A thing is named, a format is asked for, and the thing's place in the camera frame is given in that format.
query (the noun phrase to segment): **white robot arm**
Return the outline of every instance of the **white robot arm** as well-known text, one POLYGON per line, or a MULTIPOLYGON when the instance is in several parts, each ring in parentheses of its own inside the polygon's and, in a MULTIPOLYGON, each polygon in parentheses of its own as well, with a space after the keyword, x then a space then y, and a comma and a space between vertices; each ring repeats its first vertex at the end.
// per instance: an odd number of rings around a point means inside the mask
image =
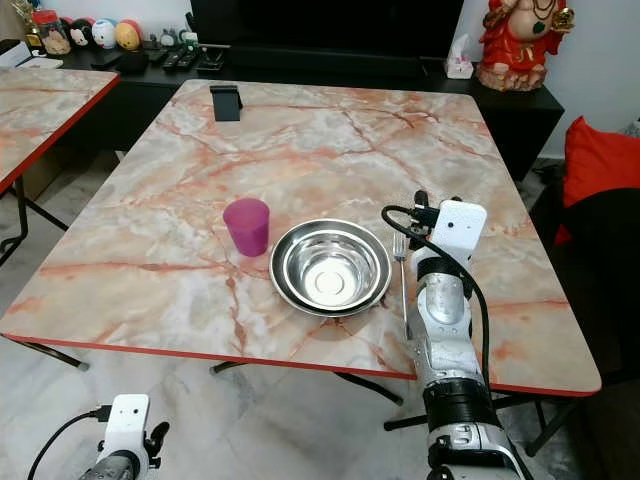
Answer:
POLYGON ((434 209, 421 199, 426 200, 424 192, 416 194, 413 209, 389 206, 382 216, 411 238, 410 248, 415 250, 417 301, 409 312, 409 325, 416 370, 424 385, 432 469, 428 480, 524 480, 471 343, 469 300, 475 290, 471 284, 477 284, 467 272, 487 213, 458 200, 446 200, 434 209), (391 220, 390 211, 410 215, 411 227, 391 220))
POLYGON ((80 480, 143 480, 150 468, 160 468, 160 452, 169 424, 162 422, 145 438, 147 395, 118 395, 113 400, 98 463, 80 480))

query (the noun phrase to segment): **bowl rim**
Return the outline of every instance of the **bowl rim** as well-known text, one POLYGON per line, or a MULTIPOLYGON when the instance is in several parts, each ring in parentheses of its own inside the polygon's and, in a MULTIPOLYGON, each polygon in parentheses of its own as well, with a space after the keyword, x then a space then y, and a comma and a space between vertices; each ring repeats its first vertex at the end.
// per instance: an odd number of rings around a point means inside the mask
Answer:
POLYGON ((312 232, 307 233, 306 235, 304 235, 303 237, 299 238, 295 243, 292 243, 291 245, 289 245, 289 248, 287 248, 286 252, 284 253, 284 257, 282 259, 282 274, 284 276, 284 281, 287 284, 287 287, 289 288, 289 290, 291 291, 291 293, 293 293, 296 297, 298 297, 298 300, 300 300, 302 303, 307 304, 308 306, 312 307, 312 308, 316 308, 318 310, 328 310, 328 311, 338 311, 338 310, 349 310, 351 308, 357 307, 358 305, 360 305, 362 302, 365 302, 366 300, 368 300, 369 298, 371 298, 373 296, 373 294, 375 293, 375 291, 377 290, 378 284, 380 283, 380 260, 378 259, 378 256, 376 255, 375 251, 373 250, 373 248, 371 248, 371 245, 369 245, 366 241, 364 241, 362 238, 358 237, 357 235, 354 235, 353 233, 344 231, 344 230, 336 230, 336 229, 329 229, 329 228, 322 228, 320 230, 315 230, 312 232), (321 233, 337 233, 338 235, 341 235, 343 237, 347 237, 351 240, 353 240, 355 243, 359 244, 360 246, 362 246, 368 253, 369 256, 373 259, 373 263, 374 263, 374 267, 375 267, 375 271, 376 271, 376 275, 375 275, 375 281, 373 282, 373 284, 364 292, 364 294, 358 298, 357 301, 353 301, 351 303, 347 303, 345 305, 340 305, 340 306, 336 306, 336 307, 332 307, 330 305, 322 305, 320 303, 316 303, 313 301, 310 301, 308 298, 306 298, 304 295, 302 295, 301 292, 298 291, 298 289, 295 287, 295 285, 293 284, 293 282, 291 281, 291 278, 289 277, 289 270, 286 268, 287 264, 289 263, 289 260, 291 259, 291 254, 293 253, 293 250, 300 245, 300 243, 306 239, 308 239, 309 237, 321 234, 321 233))
POLYGON ((365 227, 363 227, 361 225, 358 225, 357 223, 350 222, 348 220, 342 220, 342 219, 339 219, 339 218, 315 218, 315 219, 308 220, 308 221, 299 223, 299 224, 291 227, 289 230, 287 230, 285 233, 283 233, 282 236, 278 239, 278 241, 273 245, 273 248, 271 250, 271 255, 270 255, 270 258, 269 258, 269 276, 271 277, 271 283, 276 288, 277 292, 292 307, 297 308, 298 310, 301 310, 301 311, 303 311, 305 313, 309 313, 311 315, 316 315, 316 316, 321 316, 321 317, 344 317, 344 316, 355 315, 356 313, 360 313, 363 310, 366 310, 366 309, 370 308, 371 306, 375 305, 376 303, 378 303, 382 299, 384 294, 389 289, 389 285, 391 284, 391 260, 389 258, 389 253, 387 252, 387 249, 384 247, 384 244, 380 241, 380 239, 373 232, 371 232, 371 230, 369 230, 369 229, 367 229, 367 228, 365 228, 365 227), (378 293, 376 294, 375 291, 374 291, 374 294, 371 297, 369 297, 368 299, 365 299, 362 302, 360 302, 352 310, 350 310, 350 309, 324 310, 324 309, 318 309, 318 308, 314 308, 314 307, 312 307, 310 305, 307 305, 306 302, 301 302, 295 296, 292 296, 292 295, 288 294, 287 292, 285 292, 285 288, 288 290, 288 287, 286 286, 286 284, 280 285, 280 282, 278 281, 278 279, 276 278, 276 276, 274 274, 274 270, 275 270, 274 260, 275 260, 276 253, 278 252, 278 247, 281 245, 282 240, 287 235, 289 235, 291 232, 296 230, 297 228, 299 228, 299 227, 301 227, 303 225, 306 225, 306 224, 309 224, 309 223, 315 223, 315 222, 338 222, 338 223, 347 224, 347 225, 353 226, 353 227, 355 227, 357 229, 363 230, 363 231, 365 231, 366 233, 368 233, 372 237, 372 239, 380 247, 381 251, 384 252, 384 260, 383 261, 384 261, 384 264, 387 267, 387 275, 386 275, 386 278, 384 278, 384 281, 382 280, 382 274, 380 275, 380 281, 378 282, 378 286, 380 288, 375 290, 378 293))

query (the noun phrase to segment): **red table edge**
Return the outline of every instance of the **red table edge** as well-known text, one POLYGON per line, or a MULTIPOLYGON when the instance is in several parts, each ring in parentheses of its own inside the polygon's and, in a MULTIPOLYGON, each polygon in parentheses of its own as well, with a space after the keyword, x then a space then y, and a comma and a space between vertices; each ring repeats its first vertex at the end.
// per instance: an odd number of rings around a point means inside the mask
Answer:
POLYGON ((91 99, 85 103, 76 113, 74 113, 69 119, 64 122, 60 128, 53 132, 49 138, 42 142, 33 152, 31 152, 27 158, 25 158, 11 173, 9 173, 3 180, 0 181, 0 192, 4 192, 20 175, 22 175, 27 168, 29 168, 40 156, 45 153, 51 145, 53 145, 67 130, 69 130, 80 118, 84 116, 93 106, 98 103, 102 98, 116 86, 120 81, 120 75, 116 76, 109 81, 102 89, 96 93, 91 99))
MULTIPOLYGON (((349 368, 349 367, 335 367, 331 365, 317 365, 313 363, 304 362, 287 362, 284 360, 268 360, 261 358, 246 358, 246 357, 234 357, 232 355, 214 355, 211 353, 200 352, 184 352, 181 350, 162 350, 160 348, 147 348, 147 347, 129 347, 122 345, 106 345, 91 342, 76 342, 71 340, 56 340, 49 338, 36 338, 36 337, 24 337, 21 335, 12 335, 10 333, 2 333, 3 337, 18 342, 32 342, 42 343, 45 345, 60 345, 63 347, 78 347, 96 350, 112 350, 117 352, 129 352, 129 353, 144 353, 149 355, 164 355, 168 357, 186 357, 186 358, 200 358, 205 360, 220 360, 223 362, 238 362, 238 363, 251 363, 257 365, 270 365, 275 367, 291 367, 291 368, 303 368, 306 370, 323 370, 329 372, 340 373, 352 373, 355 375, 371 375, 376 377, 388 377, 398 378, 403 380, 416 380, 417 377, 413 374, 400 373, 400 372, 381 372, 379 370, 367 370, 363 368, 349 368)), ((505 385, 501 383, 491 383, 491 390, 500 391, 504 393, 533 393, 538 395, 547 395, 554 397, 589 397, 599 392, 602 387, 600 386, 595 390, 589 391, 574 391, 574 390, 559 390, 550 388, 535 388, 525 387, 522 385, 505 385)))

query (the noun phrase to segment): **red cushion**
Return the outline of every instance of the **red cushion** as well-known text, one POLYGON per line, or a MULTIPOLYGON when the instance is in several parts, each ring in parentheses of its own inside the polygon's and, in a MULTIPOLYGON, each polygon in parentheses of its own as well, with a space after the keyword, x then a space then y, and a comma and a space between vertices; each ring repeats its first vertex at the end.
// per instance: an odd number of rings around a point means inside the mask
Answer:
POLYGON ((583 117, 567 130, 564 206, 614 188, 640 188, 640 139, 594 130, 583 117))

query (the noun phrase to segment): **stainless steel bowl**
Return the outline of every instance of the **stainless steel bowl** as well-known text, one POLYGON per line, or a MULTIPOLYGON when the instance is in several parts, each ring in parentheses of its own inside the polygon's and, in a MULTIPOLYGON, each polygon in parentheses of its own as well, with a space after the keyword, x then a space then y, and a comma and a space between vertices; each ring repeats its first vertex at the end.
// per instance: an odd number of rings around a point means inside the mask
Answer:
POLYGON ((334 219, 289 230, 271 254, 270 274, 282 297, 322 316, 345 316, 378 302, 391 281, 384 246, 368 230, 334 219))

